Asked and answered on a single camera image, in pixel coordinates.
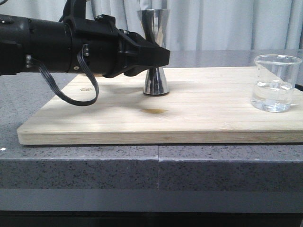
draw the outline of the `clear liquid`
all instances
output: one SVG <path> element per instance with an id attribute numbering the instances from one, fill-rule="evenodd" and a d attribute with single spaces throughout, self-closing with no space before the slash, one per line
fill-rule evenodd
<path id="1" fill-rule="evenodd" d="M 290 107 L 293 90 L 287 82 L 258 82 L 254 85 L 251 104 L 260 110 L 285 112 Z"/>

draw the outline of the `white curtain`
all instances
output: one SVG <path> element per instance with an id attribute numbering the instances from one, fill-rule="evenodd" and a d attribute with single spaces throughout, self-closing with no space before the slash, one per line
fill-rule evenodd
<path id="1" fill-rule="evenodd" d="M 58 20 L 65 0 L 8 0 L 0 14 Z M 143 35 L 137 10 L 170 9 L 170 50 L 303 48 L 303 0 L 90 0 L 87 18 L 116 17 Z"/>

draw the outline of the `countertop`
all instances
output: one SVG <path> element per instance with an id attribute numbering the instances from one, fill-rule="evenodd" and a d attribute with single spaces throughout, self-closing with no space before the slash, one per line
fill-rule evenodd
<path id="1" fill-rule="evenodd" d="M 184 51 L 167 67 L 253 66 L 268 53 L 303 58 L 303 50 Z M 62 88 L 75 74 L 54 77 Z M 303 212 L 303 142 L 20 145 L 17 127 L 52 97 L 40 74 L 0 76 L 0 210 Z"/>

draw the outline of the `stainless steel jigger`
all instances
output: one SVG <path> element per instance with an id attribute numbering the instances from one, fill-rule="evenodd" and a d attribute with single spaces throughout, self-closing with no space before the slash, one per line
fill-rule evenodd
<path id="1" fill-rule="evenodd" d="M 148 9 L 138 11 L 138 16 L 147 41 L 163 46 L 163 37 L 169 18 L 169 9 Z M 147 70 L 143 93 L 164 95 L 169 92 L 162 67 Z"/>

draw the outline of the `wooden cutting board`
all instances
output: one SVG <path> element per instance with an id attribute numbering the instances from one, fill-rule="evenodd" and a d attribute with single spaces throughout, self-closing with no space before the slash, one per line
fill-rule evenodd
<path id="1" fill-rule="evenodd" d="M 285 113 L 250 104 L 254 67 L 164 69 L 166 96 L 144 95 L 146 72 L 98 78 L 98 101 L 87 107 L 57 96 L 18 128 L 21 144 L 152 144 L 303 142 L 303 92 Z M 63 92 L 94 96 L 78 75 Z"/>

